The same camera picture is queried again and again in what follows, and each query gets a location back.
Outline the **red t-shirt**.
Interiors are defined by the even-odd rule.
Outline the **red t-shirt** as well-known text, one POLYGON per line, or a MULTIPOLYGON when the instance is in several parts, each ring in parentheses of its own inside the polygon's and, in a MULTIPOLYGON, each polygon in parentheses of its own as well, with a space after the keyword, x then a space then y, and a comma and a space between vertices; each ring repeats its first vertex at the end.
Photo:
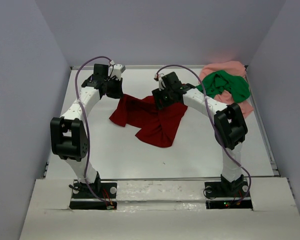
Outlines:
POLYGON ((153 96, 139 99, 125 94, 109 119, 116 125, 139 128, 135 136, 142 142, 169 148, 173 145, 180 122, 188 107, 174 103, 158 109, 153 96))

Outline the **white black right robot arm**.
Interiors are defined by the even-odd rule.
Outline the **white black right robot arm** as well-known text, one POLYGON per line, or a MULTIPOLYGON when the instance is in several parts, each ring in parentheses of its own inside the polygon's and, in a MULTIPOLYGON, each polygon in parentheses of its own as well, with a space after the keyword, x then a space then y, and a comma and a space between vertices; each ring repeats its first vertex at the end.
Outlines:
POLYGON ((211 121, 215 139, 222 148, 222 172, 220 181, 211 192, 232 196, 244 183, 241 151, 248 127, 238 104, 219 102, 200 91, 192 84, 182 83, 175 72, 156 74, 158 88, 152 91, 156 106, 161 110, 181 103, 211 121))

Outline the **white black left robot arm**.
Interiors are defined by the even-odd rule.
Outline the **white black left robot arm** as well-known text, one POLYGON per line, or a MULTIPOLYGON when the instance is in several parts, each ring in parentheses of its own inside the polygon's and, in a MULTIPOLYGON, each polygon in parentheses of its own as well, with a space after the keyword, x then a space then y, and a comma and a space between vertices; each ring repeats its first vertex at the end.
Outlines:
POLYGON ((77 98, 69 109, 50 121, 52 153, 70 165, 76 174, 78 183, 73 188, 84 191, 91 198, 100 194, 101 178, 88 159, 88 115, 102 97, 123 97, 122 73, 125 69, 122 64, 95 64, 92 75, 77 87, 77 98))

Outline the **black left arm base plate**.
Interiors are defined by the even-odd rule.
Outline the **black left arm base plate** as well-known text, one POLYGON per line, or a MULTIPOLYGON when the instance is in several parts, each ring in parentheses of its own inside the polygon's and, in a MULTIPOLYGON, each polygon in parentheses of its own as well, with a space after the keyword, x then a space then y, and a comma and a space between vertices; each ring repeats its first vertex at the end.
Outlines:
POLYGON ((72 210, 115 210, 117 208, 118 184, 113 181, 102 181, 100 189, 92 184, 74 181, 69 185, 72 190, 69 208, 72 210))

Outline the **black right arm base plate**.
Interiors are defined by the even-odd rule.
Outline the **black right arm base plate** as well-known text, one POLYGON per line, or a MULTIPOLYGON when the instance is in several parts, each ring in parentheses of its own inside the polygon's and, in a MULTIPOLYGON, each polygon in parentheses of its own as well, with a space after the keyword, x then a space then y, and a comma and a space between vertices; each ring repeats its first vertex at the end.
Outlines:
POLYGON ((251 195, 247 193, 248 182, 243 181, 234 190, 224 190, 221 188, 221 181, 208 181, 204 183, 202 191, 205 197, 205 206, 207 210, 225 210, 225 209, 253 209, 251 195))

